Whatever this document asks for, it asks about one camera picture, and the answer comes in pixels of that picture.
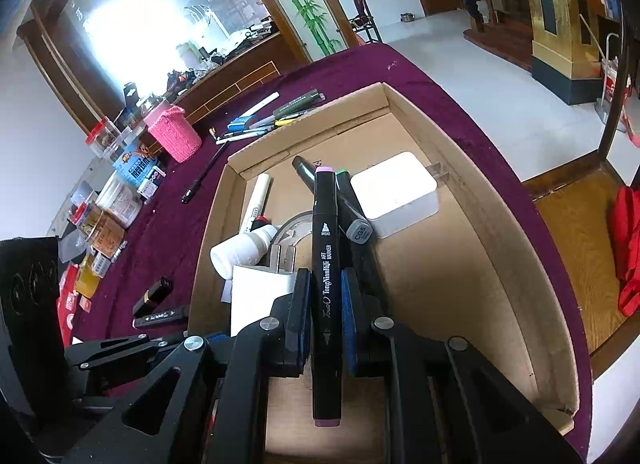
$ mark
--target pink knitted cover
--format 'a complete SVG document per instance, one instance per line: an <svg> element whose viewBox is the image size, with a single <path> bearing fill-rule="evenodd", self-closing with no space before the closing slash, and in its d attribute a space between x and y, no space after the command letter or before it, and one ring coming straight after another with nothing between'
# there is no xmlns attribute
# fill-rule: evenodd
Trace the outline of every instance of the pink knitted cover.
<svg viewBox="0 0 640 464"><path fill-rule="evenodd" d="M179 106L164 110L149 127L149 133L178 162L189 160L202 146L202 139L187 122L184 110Z"/></svg>

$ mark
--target purple tablecloth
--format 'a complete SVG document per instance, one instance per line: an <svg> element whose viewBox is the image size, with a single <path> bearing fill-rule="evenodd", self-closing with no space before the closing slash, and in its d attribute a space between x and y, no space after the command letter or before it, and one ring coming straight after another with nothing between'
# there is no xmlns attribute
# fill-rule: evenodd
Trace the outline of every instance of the purple tablecloth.
<svg viewBox="0 0 640 464"><path fill-rule="evenodd" d="M225 129L232 117L276 91L280 98L259 111L260 116L268 116L283 101L312 88L324 93L327 100L334 100L376 82L388 83L413 101L466 152L500 193L538 253L574 344L580 410L575 415L575 427L566 438L585 459L591 432L591 366L582 319L556 245L528 193L491 141L468 114L413 63L382 44L345 50L236 97L201 122L198 131L208 137L210 126ZM227 154L235 153L248 142L230 144ZM189 161L168 164L166 180L127 233L129 246L98 287L91 313L78 313L75 336L89 340L136 333L132 328L131 309L161 276L174 281L174 291L162 303L162 309L190 302L204 228L228 155L216 163L188 205L183 205L180 199L217 148L209 138ZM179 327L168 327L149 333L160 336L177 329Z"/></svg>

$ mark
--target black pillar base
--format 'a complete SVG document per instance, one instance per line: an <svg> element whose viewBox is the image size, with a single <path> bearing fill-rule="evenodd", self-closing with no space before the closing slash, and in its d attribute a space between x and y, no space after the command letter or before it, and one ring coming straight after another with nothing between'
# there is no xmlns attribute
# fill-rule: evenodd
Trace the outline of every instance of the black pillar base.
<svg viewBox="0 0 640 464"><path fill-rule="evenodd" d="M533 57L531 76L554 92L566 104L594 102L602 95L602 79L569 79L552 66Z"/></svg>

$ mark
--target purple marker tip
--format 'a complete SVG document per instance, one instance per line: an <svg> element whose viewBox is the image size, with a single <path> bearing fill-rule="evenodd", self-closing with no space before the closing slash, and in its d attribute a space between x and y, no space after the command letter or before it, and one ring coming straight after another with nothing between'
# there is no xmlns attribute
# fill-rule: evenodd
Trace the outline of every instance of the purple marker tip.
<svg viewBox="0 0 640 464"><path fill-rule="evenodd" d="M316 419L316 428L336 428L340 426L340 419Z"/></svg>

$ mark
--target white charger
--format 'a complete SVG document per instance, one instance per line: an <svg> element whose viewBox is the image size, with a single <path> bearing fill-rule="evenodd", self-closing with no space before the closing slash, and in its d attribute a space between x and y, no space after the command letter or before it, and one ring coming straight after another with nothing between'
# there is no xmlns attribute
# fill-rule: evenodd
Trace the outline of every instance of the white charger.
<svg viewBox="0 0 640 464"><path fill-rule="evenodd" d="M355 174L351 186L379 238L390 237L440 209L438 183L408 151Z"/></svg>

